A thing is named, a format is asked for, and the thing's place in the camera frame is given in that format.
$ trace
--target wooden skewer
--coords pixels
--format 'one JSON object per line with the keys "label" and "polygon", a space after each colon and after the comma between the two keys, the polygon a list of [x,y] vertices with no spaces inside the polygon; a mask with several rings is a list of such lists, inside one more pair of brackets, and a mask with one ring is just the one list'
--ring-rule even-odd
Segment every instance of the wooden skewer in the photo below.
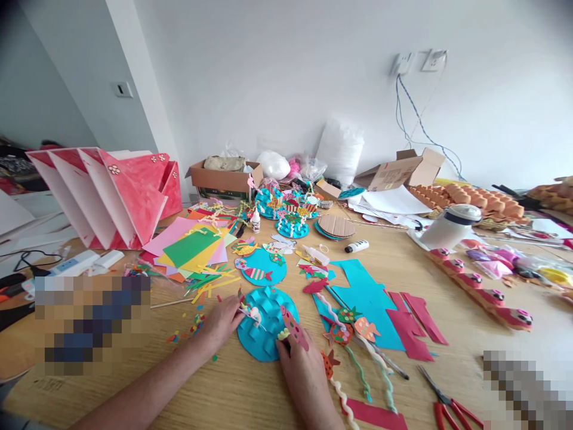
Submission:
{"label": "wooden skewer", "polygon": [[170,306],[170,305],[176,305],[178,303],[183,303],[183,302],[190,302],[192,299],[183,299],[183,300],[177,300],[175,302],[169,302],[169,303],[161,303],[160,305],[153,305],[151,306],[151,309],[155,309],[155,308],[163,308],[163,306]]}

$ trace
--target scissors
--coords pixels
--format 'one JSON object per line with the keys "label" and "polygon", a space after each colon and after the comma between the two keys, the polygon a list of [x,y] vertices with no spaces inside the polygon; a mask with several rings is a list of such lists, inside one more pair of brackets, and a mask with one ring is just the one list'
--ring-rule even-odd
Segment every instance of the scissors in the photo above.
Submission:
{"label": "scissors", "polygon": [[454,421],[454,418],[452,417],[451,413],[449,413],[448,408],[447,408],[448,406],[450,406],[450,408],[452,408],[452,410],[454,411],[454,413],[456,414],[456,416],[458,417],[458,419],[461,421],[462,425],[464,426],[465,430],[472,430],[472,427],[467,422],[467,419],[466,419],[466,417],[464,417],[464,414],[468,418],[470,418],[472,421],[474,421],[474,423],[476,423],[480,427],[480,429],[483,429],[483,422],[480,421],[478,417],[476,417],[473,413],[471,413],[468,409],[466,409],[460,403],[456,402],[456,400],[454,400],[450,397],[447,397],[444,393],[442,393],[440,391],[440,389],[438,388],[438,386],[434,383],[434,381],[432,381],[432,378],[430,377],[430,375],[428,375],[428,372],[426,372],[426,369],[424,369],[420,365],[418,366],[418,369],[422,372],[422,375],[424,375],[424,377],[430,383],[430,385],[432,386],[436,395],[438,396],[438,401],[434,403],[434,412],[436,414],[436,423],[438,425],[439,430],[445,430],[445,427],[443,425],[443,417],[444,416],[446,417],[448,422],[451,424],[451,426],[454,428],[454,430],[460,430],[460,427]]}

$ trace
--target white glue bottle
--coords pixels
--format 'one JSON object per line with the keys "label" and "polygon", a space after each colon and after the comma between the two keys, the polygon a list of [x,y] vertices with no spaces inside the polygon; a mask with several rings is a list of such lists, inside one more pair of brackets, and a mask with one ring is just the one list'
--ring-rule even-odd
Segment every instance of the white glue bottle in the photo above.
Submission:
{"label": "white glue bottle", "polygon": [[257,207],[255,207],[255,212],[251,216],[251,228],[253,233],[259,233],[261,231],[261,216],[258,213]]}
{"label": "white glue bottle", "polygon": [[420,242],[428,249],[453,249],[467,234],[472,231],[472,225],[482,219],[479,208],[469,204],[449,206],[428,227]]}
{"label": "white glue bottle", "polygon": [[346,248],[344,248],[344,251],[346,253],[351,253],[351,252],[358,252],[358,251],[362,251],[363,249],[366,249],[370,246],[370,244],[368,243],[368,241],[358,241],[358,242],[354,242],[353,244],[348,245]]}

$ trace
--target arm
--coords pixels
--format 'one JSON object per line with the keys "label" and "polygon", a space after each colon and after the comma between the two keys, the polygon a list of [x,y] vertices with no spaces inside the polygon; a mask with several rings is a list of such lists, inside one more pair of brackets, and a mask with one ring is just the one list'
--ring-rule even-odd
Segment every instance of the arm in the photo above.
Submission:
{"label": "arm", "polygon": [[239,299],[227,297],[213,309],[197,335],[111,399],[88,413],[70,430],[139,430],[148,428],[165,405],[236,330],[245,316]]}
{"label": "arm", "polygon": [[308,351],[292,335],[286,339],[290,351],[284,343],[276,341],[292,401],[308,430],[344,430],[342,418],[328,391],[321,352],[306,329],[302,334],[309,344]]}

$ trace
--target corrugated cardboard circle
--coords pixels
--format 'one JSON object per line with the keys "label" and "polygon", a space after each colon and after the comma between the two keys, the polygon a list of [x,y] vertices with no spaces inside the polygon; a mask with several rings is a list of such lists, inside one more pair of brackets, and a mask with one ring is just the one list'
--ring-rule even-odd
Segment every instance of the corrugated cardboard circle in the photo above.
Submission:
{"label": "corrugated cardboard circle", "polygon": [[318,220],[318,225],[326,233],[339,238],[346,239],[356,233],[354,224],[351,221],[334,215],[322,216]]}

